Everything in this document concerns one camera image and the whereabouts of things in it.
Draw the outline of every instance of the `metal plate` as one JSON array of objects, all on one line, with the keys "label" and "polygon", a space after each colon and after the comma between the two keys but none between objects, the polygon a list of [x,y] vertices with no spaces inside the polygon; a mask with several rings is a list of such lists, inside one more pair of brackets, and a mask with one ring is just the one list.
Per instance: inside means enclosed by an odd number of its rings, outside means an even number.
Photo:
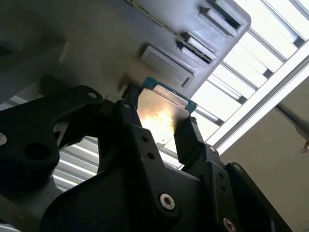
[{"label": "metal plate", "polygon": [[[151,131],[154,141],[166,144],[174,135],[178,123],[189,117],[184,108],[183,99],[165,90],[174,99],[162,95],[162,87],[157,85],[153,90],[144,89],[139,97],[138,114],[144,128]],[[179,98],[181,104],[174,101]]]}]

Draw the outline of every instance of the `circular hole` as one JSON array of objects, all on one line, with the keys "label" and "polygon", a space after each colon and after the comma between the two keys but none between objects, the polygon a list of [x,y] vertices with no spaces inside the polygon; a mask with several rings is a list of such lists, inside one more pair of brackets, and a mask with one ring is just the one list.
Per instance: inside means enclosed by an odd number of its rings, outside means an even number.
[{"label": "circular hole", "polygon": [[222,189],[223,192],[227,192],[227,190],[224,186],[221,186],[221,189]]},{"label": "circular hole", "polygon": [[219,176],[224,179],[224,175],[222,173],[219,173]]},{"label": "circular hole", "polygon": [[92,92],[89,92],[88,96],[92,97],[92,98],[97,98],[97,95],[95,93],[92,93]]},{"label": "circular hole", "polygon": [[29,159],[44,160],[49,157],[50,150],[41,143],[31,143],[25,149],[25,154]]},{"label": "circular hole", "polygon": [[144,142],[149,142],[149,140],[148,140],[148,138],[147,137],[145,137],[145,136],[142,136],[142,138],[141,138]]},{"label": "circular hole", "polygon": [[153,153],[148,152],[147,156],[149,159],[154,160],[155,159],[155,155]]}]

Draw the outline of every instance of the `black metal part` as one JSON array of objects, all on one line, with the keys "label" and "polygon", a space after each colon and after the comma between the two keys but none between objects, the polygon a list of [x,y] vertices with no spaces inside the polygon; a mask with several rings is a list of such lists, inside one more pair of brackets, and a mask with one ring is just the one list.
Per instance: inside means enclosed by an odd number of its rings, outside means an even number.
[{"label": "black metal part", "polygon": [[239,164],[229,162],[225,166],[225,170],[230,177],[239,222],[245,231],[291,231],[280,214]]},{"label": "black metal part", "polygon": [[[192,117],[175,134],[182,171],[164,166],[131,102],[103,101],[88,87],[2,111],[0,120],[8,138],[0,146],[0,218],[21,231],[225,232],[230,221],[238,232],[291,232],[243,168],[225,166],[204,144]],[[49,181],[58,150],[85,135],[98,138],[98,174],[59,195]],[[164,207],[163,193],[175,207]]]},{"label": "black metal part", "polygon": [[93,89],[79,86],[2,111],[0,131],[8,142],[0,146],[0,184],[31,189],[45,183],[59,161],[54,125],[102,100]]},{"label": "black metal part", "polygon": [[194,117],[189,117],[176,130],[175,144],[179,162],[184,164],[185,171],[204,183],[205,198],[208,199],[208,210],[205,220],[213,230],[224,230],[223,220],[231,220],[238,232],[243,231],[238,223],[234,197],[224,164],[218,152],[205,144]]},{"label": "black metal part", "polygon": [[236,163],[223,165],[219,154],[204,144],[194,118],[187,119],[174,137],[179,161],[185,165],[182,171],[205,184],[204,218],[209,228],[223,230],[227,218],[238,232],[291,231],[244,169]]},{"label": "black metal part", "polygon": [[62,40],[50,39],[0,56],[0,104],[57,65],[64,44]]}]

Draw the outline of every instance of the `gray wall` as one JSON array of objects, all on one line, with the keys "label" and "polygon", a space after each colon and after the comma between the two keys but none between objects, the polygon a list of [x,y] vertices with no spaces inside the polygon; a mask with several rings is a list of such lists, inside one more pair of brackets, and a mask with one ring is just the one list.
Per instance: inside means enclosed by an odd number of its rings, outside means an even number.
[{"label": "gray wall", "polygon": [[[309,120],[309,78],[283,103]],[[305,140],[278,110],[271,110],[221,155],[241,164],[295,232],[309,228],[309,154]]]}]

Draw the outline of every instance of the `bolt head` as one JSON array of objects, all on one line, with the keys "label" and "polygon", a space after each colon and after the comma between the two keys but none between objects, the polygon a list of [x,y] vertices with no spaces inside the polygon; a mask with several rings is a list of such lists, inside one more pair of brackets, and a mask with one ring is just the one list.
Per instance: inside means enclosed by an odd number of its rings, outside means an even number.
[{"label": "bolt head", "polygon": [[166,193],[161,194],[160,203],[166,210],[173,210],[175,208],[174,199]]}]

